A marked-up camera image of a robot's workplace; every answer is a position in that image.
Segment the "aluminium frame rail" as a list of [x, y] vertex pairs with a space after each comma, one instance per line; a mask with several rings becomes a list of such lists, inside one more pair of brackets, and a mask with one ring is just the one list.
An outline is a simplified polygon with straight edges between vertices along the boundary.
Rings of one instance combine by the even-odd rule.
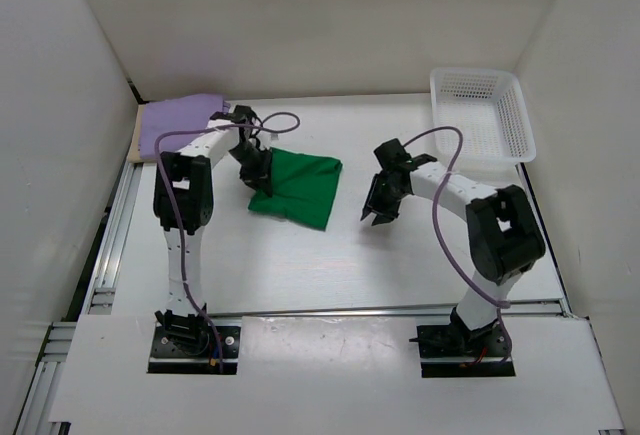
[[15, 434], [69, 432], [68, 422], [51, 422], [49, 413], [79, 317], [109, 315], [112, 311], [142, 171], [141, 164], [130, 162], [120, 170], [67, 313], [50, 323], [40, 340], [29, 389], [13, 429]]

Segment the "white plastic basket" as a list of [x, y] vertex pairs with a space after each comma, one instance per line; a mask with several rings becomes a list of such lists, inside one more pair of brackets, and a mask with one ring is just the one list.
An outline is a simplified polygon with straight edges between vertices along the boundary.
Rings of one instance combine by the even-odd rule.
[[430, 94], [433, 124], [462, 132], [459, 169], [503, 172], [536, 158], [524, 95], [514, 74], [439, 67], [431, 71]]

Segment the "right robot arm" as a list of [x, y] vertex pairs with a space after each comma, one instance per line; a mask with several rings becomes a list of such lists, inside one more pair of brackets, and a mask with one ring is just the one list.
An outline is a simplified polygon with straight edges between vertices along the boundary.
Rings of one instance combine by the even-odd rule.
[[[362, 210], [374, 225], [399, 216], [403, 199], [431, 202], [436, 239], [468, 289], [450, 317], [449, 342], [460, 354], [480, 348], [485, 333], [509, 307], [508, 295], [522, 275], [546, 252], [546, 245], [522, 188], [496, 188], [456, 174], [439, 162], [415, 169], [395, 168], [375, 174]], [[466, 223], [474, 273], [469, 276], [455, 259], [441, 231], [439, 211], [445, 209]]]

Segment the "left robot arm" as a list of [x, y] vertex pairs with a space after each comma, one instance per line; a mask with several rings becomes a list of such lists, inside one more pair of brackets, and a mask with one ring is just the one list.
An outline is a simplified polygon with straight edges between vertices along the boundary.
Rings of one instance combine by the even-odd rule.
[[166, 338], [188, 355], [221, 344], [201, 286], [202, 237], [214, 212], [213, 168], [230, 155], [246, 186], [272, 196], [273, 152], [259, 137], [264, 131], [250, 122], [212, 121], [204, 129], [165, 132], [154, 143], [153, 212], [169, 256], [169, 298], [156, 318]]

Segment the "purple t shirt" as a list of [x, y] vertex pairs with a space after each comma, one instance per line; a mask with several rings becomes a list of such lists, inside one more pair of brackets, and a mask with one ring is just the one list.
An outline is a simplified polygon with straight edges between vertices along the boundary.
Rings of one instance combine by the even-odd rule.
[[163, 133], [204, 129], [216, 112], [228, 112], [230, 105], [222, 95], [196, 94], [150, 102], [139, 117], [138, 159], [154, 159], [154, 144]]

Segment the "beige t shirt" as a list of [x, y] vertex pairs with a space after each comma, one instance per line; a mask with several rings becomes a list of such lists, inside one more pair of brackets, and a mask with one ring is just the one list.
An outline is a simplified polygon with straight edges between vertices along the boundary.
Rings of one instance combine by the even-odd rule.
[[140, 154], [140, 135], [141, 135], [141, 126], [142, 126], [142, 115], [144, 113], [144, 109], [145, 109], [144, 105], [138, 106], [134, 131], [131, 137], [131, 142], [130, 142], [130, 146], [129, 146], [127, 157], [126, 157], [126, 160], [132, 164], [147, 163], [153, 159], [153, 156], [142, 156]]

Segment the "green t shirt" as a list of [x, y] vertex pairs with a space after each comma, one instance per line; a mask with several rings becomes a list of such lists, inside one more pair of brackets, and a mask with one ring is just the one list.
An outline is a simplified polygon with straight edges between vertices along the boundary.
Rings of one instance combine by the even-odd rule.
[[260, 190], [248, 209], [324, 231], [336, 197], [342, 162], [334, 157], [272, 149], [272, 195]]

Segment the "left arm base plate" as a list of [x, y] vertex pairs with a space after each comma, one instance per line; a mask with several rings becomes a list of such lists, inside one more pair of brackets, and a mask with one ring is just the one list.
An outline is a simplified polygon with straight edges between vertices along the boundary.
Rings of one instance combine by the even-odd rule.
[[161, 326], [156, 326], [151, 342], [147, 372], [173, 375], [235, 375], [239, 364], [241, 344], [240, 325], [222, 325], [217, 330], [222, 352], [212, 332], [195, 344], [170, 337]]

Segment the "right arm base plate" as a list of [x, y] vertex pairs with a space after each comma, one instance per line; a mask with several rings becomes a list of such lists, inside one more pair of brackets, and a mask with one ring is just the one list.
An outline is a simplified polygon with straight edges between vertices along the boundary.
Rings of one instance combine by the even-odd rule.
[[509, 378], [516, 371], [499, 325], [466, 339], [452, 324], [419, 325], [409, 340], [418, 346], [425, 379]]

